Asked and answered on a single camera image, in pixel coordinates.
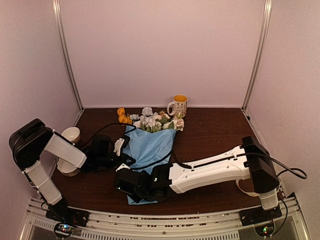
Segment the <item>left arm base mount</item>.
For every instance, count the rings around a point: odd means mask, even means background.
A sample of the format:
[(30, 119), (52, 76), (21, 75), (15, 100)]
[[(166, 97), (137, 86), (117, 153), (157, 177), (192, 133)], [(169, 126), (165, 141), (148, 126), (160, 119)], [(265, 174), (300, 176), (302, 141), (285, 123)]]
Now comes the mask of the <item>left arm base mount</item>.
[(86, 227), (90, 213), (66, 205), (50, 205), (45, 217), (70, 226)]

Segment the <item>blue wrapping paper sheet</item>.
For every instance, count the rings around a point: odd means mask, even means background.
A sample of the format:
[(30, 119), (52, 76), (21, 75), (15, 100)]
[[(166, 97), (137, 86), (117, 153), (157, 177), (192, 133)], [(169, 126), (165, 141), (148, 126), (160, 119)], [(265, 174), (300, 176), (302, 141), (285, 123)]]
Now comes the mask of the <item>blue wrapping paper sheet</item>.
[[(130, 137), (128, 146), (124, 148), (124, 153), (133, 157), (136, 162), (127, 166), (124, 163), (121, 164), (116, 172), (121, 169), (131, 169), (135, 172), (146, 171), (148, 174), (158, 173), (169, 175), (170, 156), (172, 153), (174, 138), (176, 130), (165, 129), (155, 133), (150, 133), (139, 128), (133, 129), (126, 136)], [(157, 201), (145, 201), (134, 202), (129, 196), (127, 196), (128, 203), (132, 205), (141, 205), (147, 203), (158, 203)]]

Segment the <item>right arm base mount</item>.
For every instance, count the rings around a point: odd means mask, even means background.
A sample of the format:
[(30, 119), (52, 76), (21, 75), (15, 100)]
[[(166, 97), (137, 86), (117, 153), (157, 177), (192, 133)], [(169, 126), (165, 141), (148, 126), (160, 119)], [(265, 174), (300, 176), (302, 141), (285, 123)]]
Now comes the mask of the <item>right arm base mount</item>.
[(282, 212), (280, 205), (269, 210), (264, 210), (262, 206), (244, 209), (239, 212), (242, 226), (256, 225), (280, 218)]

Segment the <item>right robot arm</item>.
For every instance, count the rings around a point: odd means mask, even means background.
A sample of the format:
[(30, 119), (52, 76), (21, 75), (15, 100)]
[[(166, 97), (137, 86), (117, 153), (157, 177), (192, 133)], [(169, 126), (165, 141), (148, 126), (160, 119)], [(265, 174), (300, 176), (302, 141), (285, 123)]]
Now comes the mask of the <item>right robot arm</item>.
[(136, 203), (161, 202), (173, 190), (177, 194), (221, 182), (251, 179), (261, 206), (256, 210), (259, 220), (268, 220), (279, 205), (280, 181), (270, 153), (255, 138), (242, 138), (242, 144), (220, 155), (187, 163), (163, 163), (158, 160), (145, 166), (116, 169), (115, 187)]

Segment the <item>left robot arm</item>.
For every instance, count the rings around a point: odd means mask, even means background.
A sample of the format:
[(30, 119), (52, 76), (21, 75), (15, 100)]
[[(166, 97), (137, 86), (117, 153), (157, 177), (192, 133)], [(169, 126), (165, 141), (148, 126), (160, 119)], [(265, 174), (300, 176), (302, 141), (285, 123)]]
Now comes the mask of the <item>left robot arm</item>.
[(131, 166), (136, 160), (124, 150), (130, 141), (129, 133), (136, 130), (136, 127), (131, 124), (127, 126), (129, 129), (116, 141), (102, 134), (99, 129), (85, 143), (78, 145), (35, 118), (10, 136), (9, 147), (13, 161), (52, 209), (53, 215), (61, 222), (67, 222), (72, 218), (72, 211), (52, 181), (41, 157), (47, 152), (85, 172), (122, 164)]

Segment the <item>orange fake flower stem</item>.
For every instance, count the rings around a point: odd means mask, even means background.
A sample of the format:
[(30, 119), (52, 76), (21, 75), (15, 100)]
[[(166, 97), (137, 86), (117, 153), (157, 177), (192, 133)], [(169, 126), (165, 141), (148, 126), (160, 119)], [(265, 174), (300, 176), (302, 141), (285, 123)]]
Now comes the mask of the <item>orange fake flower stem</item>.
[(126, 114), (126, 111), (123, 107), (117, 109), (118, 121), (121, 124), (132, 124), (132, 119), (129, 115)]

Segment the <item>blue fake flower stems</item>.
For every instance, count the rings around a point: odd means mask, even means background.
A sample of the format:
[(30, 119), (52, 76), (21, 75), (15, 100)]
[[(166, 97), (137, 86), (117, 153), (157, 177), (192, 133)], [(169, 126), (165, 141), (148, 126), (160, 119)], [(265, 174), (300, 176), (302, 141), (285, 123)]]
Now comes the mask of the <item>blue fake flower stems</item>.
[(144, 107), (141, 115), (130, 114), (129, 119), (132, 121), (134, 126), (143, 131), (156, 133), (162, 130), (162, 116), (157, 112), (153, 112), (151, 107)]

